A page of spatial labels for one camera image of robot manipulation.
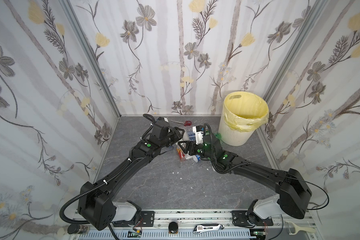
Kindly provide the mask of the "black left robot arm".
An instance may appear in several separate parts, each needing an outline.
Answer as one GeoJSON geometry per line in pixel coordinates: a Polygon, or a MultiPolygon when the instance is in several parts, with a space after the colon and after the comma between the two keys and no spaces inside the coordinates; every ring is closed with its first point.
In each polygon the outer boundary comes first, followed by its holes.
{"type": "Polygon", "coordinates": [[[61,207],[59,215],[64,222],[91,224],[99,231],[116,222],[119,210],[113,203],[113,198],[140,169],[159,156],[163,148],[170,147],[183,138],[185,130],[172,127],[166,118],[154,119],[149,114],[144,116],[151,120],[151,125],[140,141],[130,149],[128,157],[94,184],[86,182],[81,187],[80,194],[61,207]],[[74,202],[78,202],[77,211],[84,218],[82,221],[65,215],[65,210],[74,202]]]}

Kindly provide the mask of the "red handled scissors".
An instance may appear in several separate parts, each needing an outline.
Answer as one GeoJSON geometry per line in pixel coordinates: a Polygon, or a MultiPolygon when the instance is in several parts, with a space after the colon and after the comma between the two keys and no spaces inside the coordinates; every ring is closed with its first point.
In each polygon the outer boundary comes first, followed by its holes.
{"type": "Polygon", "coordinates": [[[182,126],[191,126],[192,125],[192,122],[191,121],[174,121],[174,120],[171,120],[171,122],[173,123],[176,123],[176,124],[180,124],[182,126]]]}

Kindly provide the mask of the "black jar on rail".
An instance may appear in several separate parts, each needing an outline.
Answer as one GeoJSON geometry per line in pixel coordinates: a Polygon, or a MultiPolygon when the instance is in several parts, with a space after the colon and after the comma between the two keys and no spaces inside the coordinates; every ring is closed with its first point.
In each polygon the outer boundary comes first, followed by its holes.
{"type": "Polygon", "coordinates": [[[69,235],[77,234],[82,235],[87,233],[89,230],[89,226],[87,225],[78,225],[78,224],[70,224],[67,229],[67,233],[69,235]]]}

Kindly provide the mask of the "yellow plastic bin liner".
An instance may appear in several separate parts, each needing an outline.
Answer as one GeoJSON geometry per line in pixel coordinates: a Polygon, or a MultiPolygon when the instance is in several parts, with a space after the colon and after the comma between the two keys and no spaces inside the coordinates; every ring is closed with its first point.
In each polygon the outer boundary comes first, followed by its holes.
{"type": "Polygon", "coordinates": [[[231,130],[252,132],[269,120],[269,107],[264,99],[249,92],[233,92],[223,103],[223,123],[231,130]]]}

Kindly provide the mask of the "white ribbed trash bin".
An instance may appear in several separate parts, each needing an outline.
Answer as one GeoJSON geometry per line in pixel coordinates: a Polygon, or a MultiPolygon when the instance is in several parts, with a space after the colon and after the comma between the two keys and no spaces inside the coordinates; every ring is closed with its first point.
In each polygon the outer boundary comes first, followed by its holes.
{"type": "Polygon", "coordinates": [[[221,140],[230,146],[242,146],[268,120],[269,107],[261,97],[248,92],[230,93],[223,102],[221,140]]]}

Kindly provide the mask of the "orange juice bottle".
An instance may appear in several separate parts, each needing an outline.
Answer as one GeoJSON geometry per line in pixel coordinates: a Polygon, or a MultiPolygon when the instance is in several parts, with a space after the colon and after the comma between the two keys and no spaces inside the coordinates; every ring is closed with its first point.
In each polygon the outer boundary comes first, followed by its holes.
{"type": "Polygon", "coordinates": [[[178,156],[179,156],[179,159],[181,162],[185,161],[186,160],[186,156],[183,152],[183,150],[178,146],[176,145],[176,150],[177,150],[177,153],[178,153],[178,156]]]}

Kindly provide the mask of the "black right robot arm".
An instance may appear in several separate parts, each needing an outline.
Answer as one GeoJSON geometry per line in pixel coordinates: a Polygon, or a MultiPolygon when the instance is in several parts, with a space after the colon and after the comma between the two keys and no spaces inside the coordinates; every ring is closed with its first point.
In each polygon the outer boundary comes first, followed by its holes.
{"type": "Polygon", "coordinates": [[[240,175],[275,192],[267,199],[252,201],[244,216],[246,226],[255,226],[275,215],[287,214],[295,219],[305,217],[312,191],[297,170],[277,170],[250,162],[224,150],[220,141],[212,135],[204,136],[201,143],[180,141],[178,145],[184,153],[210,161],[219,174],[240,175]]]}

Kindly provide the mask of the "black round knob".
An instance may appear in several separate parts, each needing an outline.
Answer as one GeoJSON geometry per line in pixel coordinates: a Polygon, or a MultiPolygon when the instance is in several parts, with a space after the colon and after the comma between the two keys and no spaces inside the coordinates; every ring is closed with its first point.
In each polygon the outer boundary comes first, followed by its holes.
{"type": "Polygon", "coordinates": [[[176,222],[171,222],[168,225],[169,234],[178,234],[179,232],[179,225],[176,222]]]}

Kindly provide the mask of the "green bottle yellow cap right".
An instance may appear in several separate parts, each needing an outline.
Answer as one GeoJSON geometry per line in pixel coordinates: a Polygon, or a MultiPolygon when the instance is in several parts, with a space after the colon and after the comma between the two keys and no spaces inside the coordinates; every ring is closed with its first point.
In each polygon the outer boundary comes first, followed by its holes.
{"type": "Polygon", "coordinates": [[[216,133],[215,137],[220,141],[222,140],[222,135],[220,133],[216,133]]]}

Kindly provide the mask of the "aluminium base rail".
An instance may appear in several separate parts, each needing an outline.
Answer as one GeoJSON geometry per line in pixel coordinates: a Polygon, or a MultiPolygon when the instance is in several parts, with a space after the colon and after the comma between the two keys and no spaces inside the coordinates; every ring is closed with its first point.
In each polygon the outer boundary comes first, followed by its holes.
{"type": "Polygon", "coordinates": [[[87,233],[82,235],[73,234],[72,240],[115,240],[119,238],[115,230],[132,230],[136,234],[142,234],[143,230],[167,230],[171,222],[179,225],[179,230],[194,230],[200,224],[222,224],[227,229],[246,229],[255,240],[321,240],[322,236],[313,220],[307,213],[302,220],[297,220],[288,215],[275,215],[266,220],[258,222],[255,226],[245,226],[243,209],[213,209],[213,210],[143,210],[141,218],[135,225],[121,224],[106,227],[98,231],[95,227],[89,227],[87,233]],[[299,232],[297,235],[290,236],[285,221],[291,221],[301,227],[311,227],[317,230],[310,234],[299,232]]]}

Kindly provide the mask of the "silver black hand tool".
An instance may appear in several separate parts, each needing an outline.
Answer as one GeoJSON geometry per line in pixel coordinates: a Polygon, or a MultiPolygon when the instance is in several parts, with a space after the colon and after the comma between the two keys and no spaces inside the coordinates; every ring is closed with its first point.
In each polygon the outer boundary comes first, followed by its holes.
{"type": "Polygon", "coordinates": [[[193,233],[196,235],[200,235],[207,232],[217,232],[224,229],[225,226],[222,224],[200,224],[195,226],[193,233]]]}

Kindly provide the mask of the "cream plastic peeler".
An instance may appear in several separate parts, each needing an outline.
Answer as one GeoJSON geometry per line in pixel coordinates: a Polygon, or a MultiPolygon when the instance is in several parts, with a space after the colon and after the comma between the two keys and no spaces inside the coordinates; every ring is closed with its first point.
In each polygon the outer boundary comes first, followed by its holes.
{"type": "Polygon", "coordinates": [[[298,226],[297,224],[295,224],[294,222],[291,221],[285,221],[287,228],[288,228],[288,232],[290,236],[294,236],[297,235],[299,232],[306,232],[306,233],[310,233],[310,234],[314,234],[317,232],[316,229],[311,228],[311,227],[301,227],[298,226]]]}

